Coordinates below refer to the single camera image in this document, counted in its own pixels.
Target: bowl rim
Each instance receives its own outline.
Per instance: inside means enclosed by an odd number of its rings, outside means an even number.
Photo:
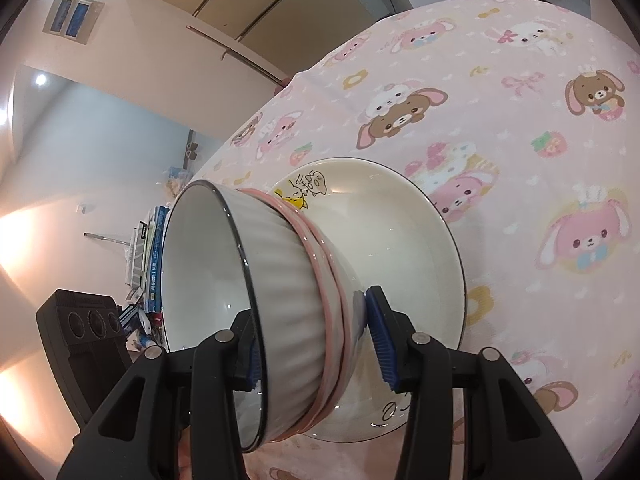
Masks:
[[[185,195],[187,190],[196,186],[205,187],[218,200],[218,203],[220,204],[222,211],[226,213],[226,220],[229,224],[229,227],[231,228],[231,233],[234,237],[234,241],[236,242],[236,248],[238,249],[238,255],[240,256],[240,261],[246,262],[246,253],[244,251],[244,245],[242,244],[242,239],[240,238],[240,234],[238,232],[236,222],[234,221],[231,208],[226,203],[226,200],[222,195],[222,192],[217,188],[216,184],[206,179],[193,180],[192,182],[188,183],[187,186],[185,186],[184,189],[180,192],[180,195],[178,195],[174,204],[171,207],[171,213],[169,214],[169,218],[166,222],[164,237],[162,238],[162,245],[164,246],[166,236],[169,232],[169,225],[174,215],[175,207],[178,205],[178,202],[180,202],[180,199]],[[244,282],[246,284],[247,296],[249,298],[249,306],[251,307],[252,319],[254,320],[256,340],[260,348],[260,367],[261,367],[260,423],[258,425],[258,430],[256,432],[256,435],[252,443],[242,448],[243,453],[249,453],[254,451],[255,449],[258,449],[264,441],[265,431],[267,427],[268,409],[269,409],[269,387],[268,387],[268,378],[267,378],[267,361],[266,361],[266,354],[264,351],[264,337],[262,335],[262,326],[260,325],[260,315],[258,314],[258,303],[255,297],[254,282],[252,280],[251,272],[249,271],[249,265],[247,263],[242,265],[242,274],[244,275]],[[169,346],[168,338],[166,340],[166,344],[167,346]]]

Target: book spine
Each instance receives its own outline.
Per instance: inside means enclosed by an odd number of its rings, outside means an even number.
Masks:
[[[151,263],[149,271],[148,312],[160,311],[160,253],[162,246],[162,231],[164,230],[164,218],[167,211],[167,208],[165,208],[164,206],[160,206],[158,208],[158,215],[156,218],[156,232],[154,234],[154,245],[151,252]]]

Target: large white bowl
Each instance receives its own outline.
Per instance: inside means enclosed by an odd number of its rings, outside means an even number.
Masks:
[[[168,219],[161,293],[171,350],[253,311],[262,381],[234,393],[243,449],[278,438],[306,413],[324,369],[324,313],[306,251],[279,213],[206,180],[190,183]]]

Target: yellow ring print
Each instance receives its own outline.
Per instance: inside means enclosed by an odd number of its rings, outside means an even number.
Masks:
[[[362,83],[368,75],[369,75],[369,72],[362,69],[353,75],[347,76],[346,78],[344,78],[344,81],[342,82],[342,88],[344,88],[345,90],[348,90],[349,88],[353,88],[354,86]]]
[[[494,307],[494,298],[486,285],[476,286],[466,294],[467,314],[466,325],[472,326],[480,321]]]

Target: tablecloth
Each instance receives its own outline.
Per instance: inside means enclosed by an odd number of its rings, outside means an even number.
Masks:
[[[415,182],[462,256],[462,349],[500,349],[590,480],[640,413],[639,94],[638,54],[584,17],[449,0],[381,20],[297,74],[196,177],[267,190],[352,156]],[[456,478],[459,402],[454,420]],[[253,480],[390,479],[402,436],[297,436],[246,462]]]

